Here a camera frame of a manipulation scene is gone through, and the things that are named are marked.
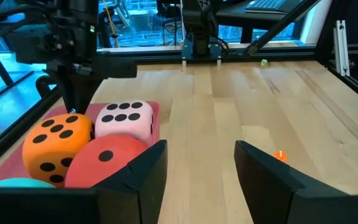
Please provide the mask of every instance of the teal foam ball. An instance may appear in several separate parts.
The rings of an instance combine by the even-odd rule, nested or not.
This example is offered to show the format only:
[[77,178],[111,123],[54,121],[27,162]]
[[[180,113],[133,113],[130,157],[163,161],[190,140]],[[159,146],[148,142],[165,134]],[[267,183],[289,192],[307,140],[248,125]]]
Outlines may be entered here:
[[10,178],[0,180],[0,187],[55,188],[52,184],[30,178]]

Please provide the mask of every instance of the small orange object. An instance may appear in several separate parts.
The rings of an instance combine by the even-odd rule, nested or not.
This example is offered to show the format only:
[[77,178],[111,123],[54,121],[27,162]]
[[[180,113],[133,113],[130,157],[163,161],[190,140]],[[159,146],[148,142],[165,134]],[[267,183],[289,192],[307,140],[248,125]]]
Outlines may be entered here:
[[287,159],[287,155],[283,151],[274,152],[273,156],[274,156],[274,158],[276,158],[282,162],[285,162]]

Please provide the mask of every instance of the wooden board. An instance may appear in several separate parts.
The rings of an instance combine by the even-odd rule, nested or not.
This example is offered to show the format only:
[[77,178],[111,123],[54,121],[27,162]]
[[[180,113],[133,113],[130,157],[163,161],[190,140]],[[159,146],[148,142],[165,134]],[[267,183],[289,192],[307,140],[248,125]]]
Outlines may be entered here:
[[92,102],[134,98],[160,104],[168,140],[161,224],[252,223],[238,139],[283,150],[294,168],[358,194],[358,95],[318,62],[139,66],[135,79],[104,81]]

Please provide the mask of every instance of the small green object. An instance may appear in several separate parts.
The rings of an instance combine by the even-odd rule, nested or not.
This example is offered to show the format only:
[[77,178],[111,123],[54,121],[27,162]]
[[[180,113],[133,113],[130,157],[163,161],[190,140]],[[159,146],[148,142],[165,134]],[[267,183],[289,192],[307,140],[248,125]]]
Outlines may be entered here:
[[263,59],[260,64],[261,66],[266,66],[268,64],[268,61],[266,59]]

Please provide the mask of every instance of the pink mat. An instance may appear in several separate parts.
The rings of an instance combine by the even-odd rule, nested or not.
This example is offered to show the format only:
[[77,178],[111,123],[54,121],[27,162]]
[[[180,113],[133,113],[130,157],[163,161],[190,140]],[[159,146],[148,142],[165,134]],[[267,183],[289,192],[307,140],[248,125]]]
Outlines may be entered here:
[[[154,140],[156,143],[160,140],[160,105],[153,101],[148,101],[149,105],[153,108],[153,114],[155,118],[154,122]],[[95,103],[89,105],[86,110],[86,115],[93,121],[96,121],[99,112],[107,105],[108,103]],[[52,116],[65,114],[66,108],[64,106],[58,106],[51,110],[49,114],[46,115],[45,119],[48,119]],[[0,166],[0,180],[13,178],[13,177],[30,177],[27,173],[23,160],[22,160],[22,144],[12,153],[9,158],[5,160],[5,162]]]

